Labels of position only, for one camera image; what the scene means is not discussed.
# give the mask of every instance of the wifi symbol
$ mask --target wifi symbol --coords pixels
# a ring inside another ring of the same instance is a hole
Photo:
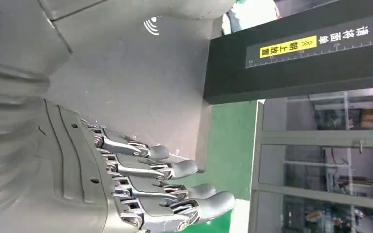
[[[148,19],[147,21],[144,21],[145,28],[152,35],[159,35],[159,31],[157,29],[157,26],[154,25],[154,23],[156,23],[157,20],[158,20],[158,17],[152,17],[151,19]]]

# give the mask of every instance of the glass door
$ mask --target glass door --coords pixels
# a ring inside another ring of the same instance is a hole
[[[373,88],[258,101],[249,232],[373,233]]]

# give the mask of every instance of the screw hole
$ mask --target screw hole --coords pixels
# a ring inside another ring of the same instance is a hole
[[[91,179],[91,182],[92,182],[92,183],[99,183],[99,180],[98,180],[97,178],[92,178],[92,179]]]

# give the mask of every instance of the yellow warning label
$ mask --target yellow warning label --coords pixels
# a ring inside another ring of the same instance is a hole
[[[312,49],[317,46],[317,36],[310,36],[298,40],[292,40],[281,44],[262,47],[259,51],[259,57],[271,57],[284,53],[296,52],[300,50]]]

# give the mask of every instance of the metal door frame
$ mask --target metal door frame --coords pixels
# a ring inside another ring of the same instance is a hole
[[[371,198],[259,183],[262,145],[317,145],[357,148],[360,147],[360,143],[357,142],[361,141],[363,146],[373,147],[373,131],[264,132],[262,130],[263,117],[264,102],[258,100],[255,121],[254,160],[251,180],[251,208],[248,232],[257,232],[256,226],[258,220],[259,192],[291,195],[313,200],[373,208],[373,199]]]

